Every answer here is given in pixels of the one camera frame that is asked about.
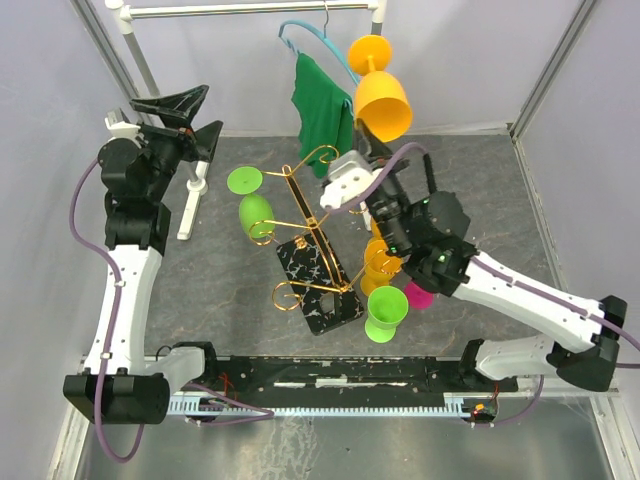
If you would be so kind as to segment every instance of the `green towel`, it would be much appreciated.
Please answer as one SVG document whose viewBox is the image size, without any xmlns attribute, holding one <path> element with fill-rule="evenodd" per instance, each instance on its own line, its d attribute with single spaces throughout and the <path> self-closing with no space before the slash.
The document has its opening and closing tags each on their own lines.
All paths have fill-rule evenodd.
<svg viewBox="0 0 640 480">
<path fill-rule="evenodd" d="M 320 145 L 333 145 L 340 155 L 351 149 L 351 97 L 304 53 L 298 55 L 295 90 L 291 101 L 298 109 L 302 123 L 298 135 L 301 159 Z M 321 150 L 307 162 L 318 178 L 324 177 L 329 169 L 328 164 L 318 161 L 326 153 L 326 150 Z M 328 153 L 327 159 L 333 160 L 331 152 Z"/>
</svg>

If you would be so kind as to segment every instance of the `white plastic part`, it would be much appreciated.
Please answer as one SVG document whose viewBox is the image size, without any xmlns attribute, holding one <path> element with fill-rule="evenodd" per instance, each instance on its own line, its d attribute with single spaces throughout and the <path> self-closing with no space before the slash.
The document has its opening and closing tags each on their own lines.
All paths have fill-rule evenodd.
<svg viewBox="0 0 640 480">
<path fill-rule="evenodd" d="M 200 409 L 200 400 L 210 397 L 204 392 L 180 392 L 171 396 L 167 415 L 208 416 L 256 416 L 260 415 L 244 408 Z M 453 417 L 468 418 L 463 397 L 444 397 L 442 407 L 284 407 L 270 408 L 275 417 Z"/>
<path fill-rule="evenodd" d="M 120 267 L 120 274 L 125 283 L 111 342 L 111 359 L 107 366 L 107 374 L 115 374 L 119 368 L 126 368 L 131 375 L 141 375 L 146 368 L 144 331 L 147 325 L 149 299 L 162 256 L 151 247 L 140 250 L 137 245 L 119 245 L 110 251 L 109 255 Z M 113 272 L 108 268 L 98 330 L 84 362 L 84 367 L 92 374 L 97 374 L 100 368 L 115 288 Z"/>
<path fill-rule="evenodd" d="M 131 25 L 131 16 L 129 15 L 129 6 L 124 4 L 124 0 L 105 0 L 105 7 L 111 10 L 111 14 L 118 25 L 118 30 L 122 35 L 133 33 Z"/>
<path fill-rule="evenodd" d="M 476 354 L 476 370 L 492 380 L 523 375 L 556 375 L 546 357 L 554 341 L 546 335 L 517 340 L 485 340 Z"/>
<path fill-rule="evenodd" d="M 377 2 L 370 2 L 370 3 L 377 4 L 375 7 L 373 7 L 373 16 L 371 18 L 371 21 L 373 23 L 383 23 L 384 16 L 387 13 L 387 0 L 378 0 Z"/>
<path fill-rule="evenodd" d="M 127 123 L 123 120 L 119 120 L 115 115 L 109 113 L 104 119 L 104 123 L 107 126 L 107 130 L 111 134 L 112 140 L 114 138 L 128 138 L 132 142 L 135 142 L 139 146 L 137 136 L 140 131 L 140 126 L 133 123 Z"/>
<path fill-rule="evenodd" d="M 204 372 L 204 350 L 198 347 L 178 347 L 162 357 L 159 361 L 149 364 L 145 375 L 162 373 L 169 382 L 169 391 L 174 394 L 194 378 Z"/>
<path fill-rule="evenodd" d="M 184 207 L 182 221 L 180 222 L 180 228 L 178 229 L 178 240 L 189 240 L 189 238 L 191 238 L 193 225 L 196 221 L 196 214 L 198 213 L 198 207 L 200 206 L 200 197 L 202 197 L 208 189 L 206 181 L 208 171 L 209 164 L 207 162 L 198 162 L 196 166 L 196 175 L 198 176 L 199 181 L 187 182 L 189 197 L 187 197 L 187 204 Z"/>
<path fill-rule="evenodd" d="M 102 358 L 106 358 L 108 375 L 116 374 L 120 368 L 126 368 L 130 375 L 153 375 L 161 372 L 169 382 L 171 393 L 177 392 L 190 380 L 202 375 L 204 351 L 197 347 L 179 347 L 158 362 L 148 366 L 145 362 L 144 332 L 149 299 L 162 256 L 151 247 L 140 250 L 137 245 L 119 245 L 109 255 L 118 264 L 124 280 L 116 328 L 110 352 L 103 354 L 115 295 L 114 276 L 109 268 L 100 322 L 84 368 L 97 375 Z"/>
<path fill-rule="evenodd" d="M 129 16 L 132 19 L 183 17 L 192 15 L 234 15 L 242 13 L 272 13 L 272 12 L 300 12 L 324 10 L 368 9 L 375 10 L 378 1 L 348 1 L 348 0 L 313 0 L 306 2 L 262 2 L 236 3 L 228 5 L 193 5 L 175 7 L 143 7 L 131 8 Z"/>
<path fill-rule="evenodd" d="M 469 276 L 469 282 L 460 284 L 453 294 L 454 297 L 504 313 L 546 334 L 573 353 L 593 347 L 591 338 L 601 332 L 602 326 L 585 317 L 590 314 L 604 316 L 598 301 L 571 295 L 537 282 L 505 267 L 484 252 L 480 252 L 478 259 L 501 275 L 508 276 L 511 282 L 502 280 L 470 262 L 465 272 Z M 520 288 L 520 282 L 584 309 L 587 315 L 581 316 L 565 306 Z"/>
<path fill-rule="evenodd" d="M 320 206 L 335 210 L 364 192 L 378 175 L 357 151 L 351 150 L 329 167 L 329 184 L 320 197 Z"/>
<path fill-rule="evenodd" d="M 360 203 L 360 210 L 362 210 L 362 220 L 364 221 L 364 228 L 366 228 L 370 232 L 371 214 L 369 213 L 369 210 L 367 210 L 367 204 L 364 202 Z"/>
</svg>

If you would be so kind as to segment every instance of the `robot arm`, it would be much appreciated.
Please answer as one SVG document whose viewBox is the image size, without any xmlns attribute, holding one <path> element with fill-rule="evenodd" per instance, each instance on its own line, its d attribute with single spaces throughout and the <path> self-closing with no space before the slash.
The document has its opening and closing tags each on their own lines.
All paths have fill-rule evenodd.
<svg viewBox="0 0 640 480">
<path fill-rule="evenodd" d="M 183 342 L 171 353 L 147 366 L 144 333 L 151 290 L 160 268 L 169 234 L 171 212 L 162 203 L 180 161 L 211 162 L 222 122 L 197 132 L 191 121 L 208 87 L 200 86 L 168 97 L 133 100 L 132 107 L 160 117 L 164 128 L 133 125 L 122 111 L 110 112 L 107 128 L 113 138 L 98 154 L 102 183 L 107 187 L 105 244 L 120 270 L 116 284 L 111 269 L 91 351 L 80 375 L 67 375 L 63 393 L 89 420 L 102 395 L 103 423 L 160 423 L 169 398 L 205 371 L 215 372 L 215 351 L 209 342 Z M 111 321 L 116 288 L 120 303 Z M 111 347 L 104 352 L 113 328 Z M 101 373 L 103 360 L 106 372 Z M 97 391 L 98 376 L 103 391 Z"/>
<path fill-rule="evenodd" d="M 356 139 L 357 149 L 329 168 L 320 200 L 327 210 L 340 208 L 367 190 L 390 156 L 362 123 Z M 403 270 L 422 289 L 485 305 L 541 332 L 511 341 L 471 341 L 460 363 L 461 375 L 471 385 L 556 373 L 578 387 L 607 390 L 615 370 L 618 335 L 598 319 L 621 327 L 626 303 L 613 296 L 597 301 L 561 292 L 465 242 L 469 217 L 454 193 L 437 190 L 428 155 L 424 162 L 427 197 L 409 202 L 396 178 L 399 162 L 400 168 L 394 167 L 365 200 L 388 254 L 404 258 Z"/>
</svg>

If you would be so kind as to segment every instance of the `metal frame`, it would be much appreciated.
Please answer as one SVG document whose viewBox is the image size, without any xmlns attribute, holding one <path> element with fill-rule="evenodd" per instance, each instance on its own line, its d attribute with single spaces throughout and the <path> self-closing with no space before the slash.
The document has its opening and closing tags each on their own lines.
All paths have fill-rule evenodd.
<svg viewBox="0 0 640 480">
<path fill-rule="evenodd" d="M 127 100 L 140 96 L 138 89 L 131 78 L 131 74 L 127 69 L 122 58 L 118 55 L 115 47 L 111 43 L 109 34 L 100 20 L 93 2 L 91 0 L 69 0 L 80 20 L 91 36 L 93 43 L 100 52 L 100 56 L 111 72 L 113 79 L 118 84 Z M 139 121 L 151 123 L 148 115 L 134 112 Z"/>
<path fill-rule="evenodd" d="M 536 219 L 538 232 L 540 232 L 540 236 L 542 237 L 542 246 L 544 247 L 547 262 L 549 262 L 549 267 L 551 269 L 553 285 L 556 288 L 567 292 L 569 291 L 569 286 L 567 285 L 567 281 L 562 274 L 562 270 L 560 269 L 560 260 L 557 254 L 558 250 L 556 249 L 555 242 L 553 240 L 553 237 L 551 236 L 551 230 L 549 229 L 549 224 L 542 208 L 542 201 L 540 199 L 540 195 L 538 195 L 538 192 L 536 190 L 535 182 L 533 181 L 533 174 L 531 173 L 529 164 L 526 161 L 524 149 L 519 138 L 514 138 L 514 148 L 516 152 L 516 159 L 520 167 L 520 172 L 522 173 L 522 177 L 524 178 L 527 194 L 529 196 L 529 203 L 533 208 L 533 215 Z"/>
<path fill-rule="evenodd" d="M 314 10 L 325 10 L 328 13 L 329 10 L 367 9 L 373 12 L 371 26 L 372 33 L 380 34 L 382 31 L 386 4 L 387 0 L 360 0 L 355 2 L 346 0 L 312 0 L 303 2 L 135 8 L 130 5 L 125 5 L 124 0 L 105 0 L 105 5 L 111 11 L 118 29 L 125 39 L 136 67 L 147 86 L 147 90 L 153 97 L 160 96 L 160 89 L 158 88 L 156 80 L 149 68 L 149 64 L 147 63 L 142 49 L 140 48 L 140 44 L 135 36 L 132 25 L 133 20 Z M 191 238 L 191 232 L 195 224 L 195 217 L 200 205 L 200 197 L 202 197 L 202 195 L 207 191 L 206 178 L 209 170 L 209 164 L 207 162 L 198 162 L 195 169 L 191 165 L 186 164 L 182 168 L 186 169 L 189 174 L 189 181 L 187 182 L 189 196 L 187 198 L 182 221 L 180 222 L 180 227 L 178 229 L 178 240 L 188 240 Z"/>
<path fill-rule="evenodd" d="M 514 142 L 524 133 L 598 3 L 600 3 L 600 0 L 583 0 L 578 6 L 560 42 L 551 54 L 551 58 L 549 58 L 538 81 L 529 94 L 529 98 L 527 98 L 520 110 L 518 118 L 510 128 L 510 134 Z"/>
<path fill-rule="evenodd" d="M 67 403 L 58 442 L 49 464 L 47 480 L 76 478 L 88 431 L 89 420 L 80 410 Z"/>
<path fill-rule="evenodd" d="M 640 449 L 622 398 L 594 396 L 591 407 L 616 480 L 640 478 Z"/>
</svg>

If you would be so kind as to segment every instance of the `lime green cup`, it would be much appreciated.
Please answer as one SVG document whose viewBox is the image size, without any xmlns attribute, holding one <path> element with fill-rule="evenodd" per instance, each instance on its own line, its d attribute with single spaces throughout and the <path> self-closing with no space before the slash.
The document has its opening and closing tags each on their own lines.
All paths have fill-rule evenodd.
<svg viewBox="0 0 640 480">
<path fill-rule="evenodd" d="M 252 238 L 258 239 L 273 233 L 275 225 L 264 222 L 264 220 L 273 220 L 273 210 L 263 196 L 256 193 L 246 195 L 240 202 L 238 213 L 244 233 Z"/>
<path fill-rule="evenodd" d="M 409 300 L 396 287 L 378 287 L 369 295 L 367 310 L 369 316 L 364 324 L 367 336 L 376 343 L 387 343 L 409 313 Z"/>
</svg>

